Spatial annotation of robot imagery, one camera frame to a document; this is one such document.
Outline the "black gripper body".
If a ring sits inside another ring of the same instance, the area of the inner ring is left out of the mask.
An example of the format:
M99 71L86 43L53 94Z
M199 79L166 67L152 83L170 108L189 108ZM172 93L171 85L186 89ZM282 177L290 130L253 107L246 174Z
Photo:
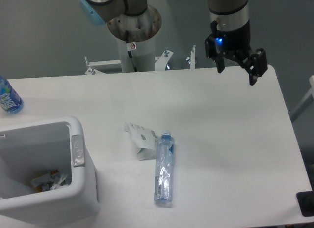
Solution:
M242 27L232 31L220 31L218 22L214 20L210 24L214 44L221 52L235 52L241 59L246 59L249 56L250 40L250 20Z

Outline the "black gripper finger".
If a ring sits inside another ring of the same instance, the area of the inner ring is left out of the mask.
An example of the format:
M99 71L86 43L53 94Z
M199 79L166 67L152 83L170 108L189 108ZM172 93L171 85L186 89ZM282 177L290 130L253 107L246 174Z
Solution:
M222 73L225 69L226 51L223 49L224 40L220 37L215 37L213 34L205 39L206 57L212 59L216 64L218 73Z
M268 69L266 50L240 50L235 54L237 63L246 70L249 75L249 85L253 86L259 77Z

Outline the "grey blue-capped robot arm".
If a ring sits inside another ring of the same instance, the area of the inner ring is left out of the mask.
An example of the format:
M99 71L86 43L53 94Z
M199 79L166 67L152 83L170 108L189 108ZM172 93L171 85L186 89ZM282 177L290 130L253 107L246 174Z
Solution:
M224 60L236 62L249 76L253 86L268 69L266 51L250 47L249 0L207 0L210 35L205 39L208 59L217 71L225 69ZM120 60L129 64L125 72L154 70L154 54L138 52L138 45L156 37L162 20L148 0L79 0L86 16L95 25L107 24L111 34L123 44Z

